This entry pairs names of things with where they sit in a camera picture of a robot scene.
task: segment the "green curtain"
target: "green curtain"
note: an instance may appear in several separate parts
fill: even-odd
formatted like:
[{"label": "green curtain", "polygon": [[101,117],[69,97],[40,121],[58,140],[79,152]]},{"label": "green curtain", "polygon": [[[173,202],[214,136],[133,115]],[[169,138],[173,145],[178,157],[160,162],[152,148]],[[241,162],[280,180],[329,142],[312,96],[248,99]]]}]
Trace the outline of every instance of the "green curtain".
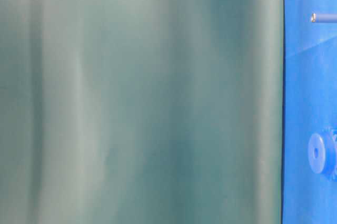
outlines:
[{"label": "green curtain", "polygon": [[0,0],[1,223],[281,222],[283,0]]}]

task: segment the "blue plastic part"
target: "blue plastic part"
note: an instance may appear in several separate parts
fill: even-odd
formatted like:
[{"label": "blue plastic part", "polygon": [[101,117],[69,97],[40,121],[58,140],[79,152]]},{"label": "blue plastic part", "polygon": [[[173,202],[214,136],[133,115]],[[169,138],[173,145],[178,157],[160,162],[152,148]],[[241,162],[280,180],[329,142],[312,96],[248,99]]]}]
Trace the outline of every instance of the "blue plastic part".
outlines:
[{"label": "blue plastic part", "polygon": [[312,13],[337,13],[334,0],[285,0],[283,223],[336,223],[337,180],[308,162],[314,133],[337,127],[337,25]]},{"label": "blue plastic part", "polygon": [[337,23],[337,14],[312,14],[313,23]]},{"label": "blue plastic part", "polygon": [[331,175],[331,178],[334,178],[336,147],[331,130],[326,130],[321,134],[314,133],[310,137],[308,160],[314,173]]}]

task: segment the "blue knob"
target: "blue knob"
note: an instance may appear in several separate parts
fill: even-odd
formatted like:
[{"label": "blue knob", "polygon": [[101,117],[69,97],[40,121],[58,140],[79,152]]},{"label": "blue knob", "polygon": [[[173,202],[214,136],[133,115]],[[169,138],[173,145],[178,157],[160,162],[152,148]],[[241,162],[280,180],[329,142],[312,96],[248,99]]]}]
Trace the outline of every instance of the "blue knob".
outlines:
[{"label": "blue knob", "polygon": [[331,174],[336,166],[336,148],[331,132],[314,133],[308,144],[308,159],[316,174]]}]

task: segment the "green fabric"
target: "green fabric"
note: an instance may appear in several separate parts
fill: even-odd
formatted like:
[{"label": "green fabric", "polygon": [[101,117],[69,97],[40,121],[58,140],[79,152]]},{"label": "green fabric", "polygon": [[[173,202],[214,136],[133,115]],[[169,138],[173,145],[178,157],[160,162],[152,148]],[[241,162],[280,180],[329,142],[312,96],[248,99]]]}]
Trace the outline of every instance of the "green fabric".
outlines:
[{"label": "green fabric", "polygon": [[283,0],[0,9],[1,223],[281,222]]}]

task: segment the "blue surface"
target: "blue surface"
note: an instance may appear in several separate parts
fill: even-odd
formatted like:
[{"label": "blue surface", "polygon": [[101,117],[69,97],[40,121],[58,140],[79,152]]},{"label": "blue surface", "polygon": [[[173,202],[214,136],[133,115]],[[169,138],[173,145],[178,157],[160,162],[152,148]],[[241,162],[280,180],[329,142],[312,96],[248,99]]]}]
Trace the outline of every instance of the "blue surface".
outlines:
[{"label": "blue surface", "polygon": [[312,13],[337,13],[333,0],[285,0],[283,223],[337,221],[337,181],[308,162],[313,133],[337,125],[337,24]]}]

